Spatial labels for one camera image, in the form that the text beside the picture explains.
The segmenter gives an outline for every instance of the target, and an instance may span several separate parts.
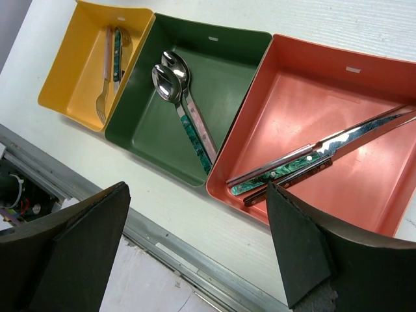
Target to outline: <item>serving spoon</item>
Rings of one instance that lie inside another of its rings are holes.
[[[175,76],[171,69],[164,65],[155,65],[151,71],[151,78],[157,93],[165,101],[175,105],[176,112],[181,119],[182,126],[185,128],[188,138],[194,147],[195,153],[202,164],[202,168],[205,173],[208,174],[212,168],[212,162],[203,148],[202,142],[196,134],[192,122],[185,114],[181,105],[182,87],[179,79]]]
[[[190,94],[190,70],[183,58],[173,51],[165,51],[162,54],[162,64],[169,67],[175,76],[179,79],[182,87],[182,94],[187,101],[190,117],[194,121],[196,130],[202,140],[202,144],[207,151],[209,159],[212,163],[215,162],[217,150],[211,134],[208,131],[201,112],[196,106],[191,94]]]

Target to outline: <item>spoon bowl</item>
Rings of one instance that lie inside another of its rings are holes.
[[[157,93],[170,103],[181,101],[182,87],[173,71],[164,65],[155,65],[151,71],[151,78]]]
[[[161,61],[162,65],[169,67],[179,79],[182,91],[187,90],[190,84],[190,71],[185,60],[173,51],[165,51]]]

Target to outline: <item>floor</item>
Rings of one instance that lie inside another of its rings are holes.
[[[213,312],[180,276],[122,237],[100,312]]]

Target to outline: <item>green marbled handle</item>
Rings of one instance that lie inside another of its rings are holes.
[[[187,132],[187,135],[189,137],[190,142],[192,143],[192,146],[194,147],[196,155],[200,159],[203,171],[205,171],[205,173],[208,174],[213,165],[211,164],[211,161],[209,160],[207,152],[204,150],[202,146],[202,142],[200,138],[196,134],[196,130],[194,126],[190,122],[187,115],[183,115],[181,117],[181,122],[182,122],[183,127],[185,128],[185,131]]]
[[[120,66],[122,59],[122,34],[118,28],[114,32],[114,74],[112,80],[116,83],[120,81]]]
[[[243,194],[245,192],[248,192],[249,190],[253,190],[257,187],[260,187],[261,185],[264,185],[269,181],[273,181],[287,174],[291,174],[292,172],[295,172],[319,159],[319,154],[313,151],[310,154],[307,154],[303,157],[295,159],[294,161],[291,161],[287,164],[272,169],[262,175],[259,175],[258,177],[254,177],[253,179],[235,185],[231,188],[231,193],[232,195]]]

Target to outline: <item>knife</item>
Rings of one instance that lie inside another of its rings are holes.
[[[416,107],[411,105],[395,107],[343,131],[327,136],[316,144],[306,145],[280,157],[272,162],[278,164],[278,166],[260,175],[252,177],[251,173],[261,172],[263,170],[262,167],[256,168],[241,177],[230,179],[228,181],[230,183],[234,183],[236,180],[241,181],[244,177],[246,179],[244,182],[232,186],[231,193],[233,195],[243,194],[269,181],[277,180],[305,166],[314,164],[325,156],[329,156],[332,161],[335,161],[352,150],[414,119],[416,119]]]
[[[313,176],[314,174],[317,174],[318,172],[322,171],[323,169],[331,165],[331,157],[325,156],[319,159],[317,162],[314,162],[313,164],[309,164],[306,167],[299,169],[298,171],[295,171],[291,174],[282,177],[281,179],[277,180],[275,184],[280,187],[283,187],[284,189],[287,189],[292,185],[295,185]],[[267,187],[263,187],[257,192],[254,192],[253,194],[247,196],[245,199],[243,199],[244,206],[251,207],[259,202],[262,202],[263,200],[266,200],[266,193]]]

